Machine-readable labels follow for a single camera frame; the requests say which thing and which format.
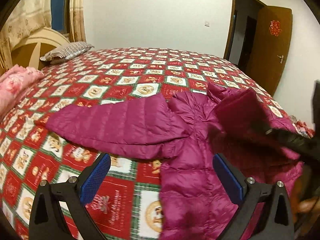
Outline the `magenta down jacket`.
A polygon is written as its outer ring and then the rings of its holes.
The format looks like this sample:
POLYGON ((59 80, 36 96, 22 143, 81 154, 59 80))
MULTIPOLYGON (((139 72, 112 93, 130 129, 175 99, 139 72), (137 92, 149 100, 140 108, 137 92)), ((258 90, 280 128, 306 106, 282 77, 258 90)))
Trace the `magenta down jacket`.
POLYGON ((161 161, 161 239, 216 239, 236 211, 214 169, 222 153, 260 183, 292 191, 302 174, 298 154, 260 137, 260 124, 294 131, 253 89, 210 83, 206 94, 184 91, 92 107, 68 105, 46 128, 66 140, 131 159, 161 161))

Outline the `pile of clothes on floor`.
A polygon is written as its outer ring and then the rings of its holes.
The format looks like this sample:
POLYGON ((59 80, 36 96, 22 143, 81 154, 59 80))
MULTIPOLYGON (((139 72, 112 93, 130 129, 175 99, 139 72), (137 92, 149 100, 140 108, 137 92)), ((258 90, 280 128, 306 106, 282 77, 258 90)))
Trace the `pile of clothes on floor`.
POLYGON ((294 115, 290 116, 290 120, 300 135, 309 139, 315 135, 315 131, 312 128, 309 128, 305 122, 298 120, 294 115))

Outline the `red checkered bed quilt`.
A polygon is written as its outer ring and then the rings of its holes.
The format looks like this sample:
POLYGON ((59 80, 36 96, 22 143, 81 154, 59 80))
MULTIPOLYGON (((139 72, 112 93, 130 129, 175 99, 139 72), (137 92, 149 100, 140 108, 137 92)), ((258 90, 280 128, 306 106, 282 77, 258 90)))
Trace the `red checkered bed quilt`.
MULTIPOLYGON (((253 89, 277 115, 289 119, 266 90, 213 55, 154 48, 97 50, 46 67, 43 74, 1 122, 1 208, 20 239, 29 237, 39 183, 78 176, 100 154, 46 128, 49 117, 68 105, 92 107, 156 94, 169 100, 184 91, 206 94, 212 83, 253 89)), ((107 239, 161 239, 161 161, 110 156, 110 171, 87 211, 107 239)))

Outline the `brown wooden dresser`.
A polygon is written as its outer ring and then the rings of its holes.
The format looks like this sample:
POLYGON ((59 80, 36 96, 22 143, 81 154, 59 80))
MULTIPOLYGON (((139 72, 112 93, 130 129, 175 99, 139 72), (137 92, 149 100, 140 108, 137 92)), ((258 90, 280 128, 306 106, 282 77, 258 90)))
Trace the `brown wooden dresser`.
POLYGON ((315 88, 312 98, 312 110, 313 110, 313 123, 315 125, 315 132, 319 132, 320 123, 320 81, 315 81, 315 88))

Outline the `brown wooden door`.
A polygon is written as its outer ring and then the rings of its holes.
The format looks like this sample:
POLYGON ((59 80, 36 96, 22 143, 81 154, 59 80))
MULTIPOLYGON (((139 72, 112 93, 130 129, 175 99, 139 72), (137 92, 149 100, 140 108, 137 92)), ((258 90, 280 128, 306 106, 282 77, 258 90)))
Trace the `brown wooden door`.
POLYGON ((279 85, 289 53, 292 34, 292 10, 265 6, 258 12, 257 26, 246 74, 273 96, 279 85), (270 34, 272 20, 280 22, 281 34, 270 34))

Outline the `red paper door decoration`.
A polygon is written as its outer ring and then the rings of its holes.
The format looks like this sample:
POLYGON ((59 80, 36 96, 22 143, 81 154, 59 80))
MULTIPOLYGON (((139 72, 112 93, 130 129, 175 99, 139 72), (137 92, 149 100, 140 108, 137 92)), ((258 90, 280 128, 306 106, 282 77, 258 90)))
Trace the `red paper door decoration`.
POLYGON ((282 29, 280 28, 280 22, 272 20, 270 22, 269 31, 271 35, 278 37, 282 32, 282 29))

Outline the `pink floral folded blanket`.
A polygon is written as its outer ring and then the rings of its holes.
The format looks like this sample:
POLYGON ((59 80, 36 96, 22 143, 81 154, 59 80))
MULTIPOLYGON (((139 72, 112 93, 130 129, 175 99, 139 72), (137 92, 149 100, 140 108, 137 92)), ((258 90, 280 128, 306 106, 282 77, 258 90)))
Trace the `pink floral folded blanket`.
POLYGON ((43 72, 33 67, 14 65, 1 76, 1 121, 23 98, 37 81, 44 78, 43 72))

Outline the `grey striped pillow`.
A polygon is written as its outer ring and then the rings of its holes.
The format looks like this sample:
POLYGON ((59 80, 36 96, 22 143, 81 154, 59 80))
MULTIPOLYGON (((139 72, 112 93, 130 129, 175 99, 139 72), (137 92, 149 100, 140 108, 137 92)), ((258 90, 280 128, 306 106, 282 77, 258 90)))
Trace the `grey striped pillow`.
POLYGON ((49 62, 50 64, 61 64, 82 55, 93 47, 93 45, 84 41, 71 42, 47 52, 40 57, 40 61, 49 62))

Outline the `cream wooden headboard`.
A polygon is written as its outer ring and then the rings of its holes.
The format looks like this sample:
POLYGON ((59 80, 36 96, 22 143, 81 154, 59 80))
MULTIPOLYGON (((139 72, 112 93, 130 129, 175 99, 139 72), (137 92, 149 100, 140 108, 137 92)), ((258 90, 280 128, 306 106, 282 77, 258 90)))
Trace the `cream wooden headboard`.
POLYGON ((68 43, 68 36, 62 35, 54 29, 44 27, 33 32, 14 47, 11 52, 12 64, 41 70, 49 63, 41 61, 40 57, 56 47, 64 46, 68 43))

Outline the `beige floral curtain right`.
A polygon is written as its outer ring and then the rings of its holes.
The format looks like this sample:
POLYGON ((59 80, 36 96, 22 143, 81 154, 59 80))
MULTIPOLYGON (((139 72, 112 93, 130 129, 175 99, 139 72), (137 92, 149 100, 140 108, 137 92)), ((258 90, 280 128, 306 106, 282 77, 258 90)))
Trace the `beige floral curtain right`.
POLYGON ((69 0, 70 39, 86 42, 83 0, 69 0))

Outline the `beige floral curtain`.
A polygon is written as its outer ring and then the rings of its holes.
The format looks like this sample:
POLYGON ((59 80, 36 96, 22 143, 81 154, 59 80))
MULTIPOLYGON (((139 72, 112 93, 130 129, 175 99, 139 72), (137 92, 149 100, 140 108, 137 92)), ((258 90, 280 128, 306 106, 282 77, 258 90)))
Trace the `beige floral curtain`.
POLYGON ((69 0, 70 39, 86 42, 83 0, 69 0))
POLYGON ((12 64, 11 52, 31 33, 52 26, 51 0, 20 0, 1 30, 1 67, 12 64))

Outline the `beige floral curtain left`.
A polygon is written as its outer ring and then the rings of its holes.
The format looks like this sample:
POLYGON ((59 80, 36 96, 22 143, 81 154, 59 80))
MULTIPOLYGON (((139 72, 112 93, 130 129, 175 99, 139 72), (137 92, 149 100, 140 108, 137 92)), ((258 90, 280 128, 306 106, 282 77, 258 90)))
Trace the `beige floral curtain left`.
POLYGON ((11 52, 31 33, 52 26, 51 0, 20 0, 1 30, 1 67, 12 64, 11 52))

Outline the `window with dark frame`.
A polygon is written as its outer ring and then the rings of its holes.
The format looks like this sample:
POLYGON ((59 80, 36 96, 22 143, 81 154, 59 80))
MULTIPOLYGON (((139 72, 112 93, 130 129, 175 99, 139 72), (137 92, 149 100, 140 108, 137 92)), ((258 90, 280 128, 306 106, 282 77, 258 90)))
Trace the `window with dark frame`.
POLYGON ((52 28, 62 34, 69 29, 69 0, 51 0, 52 28))

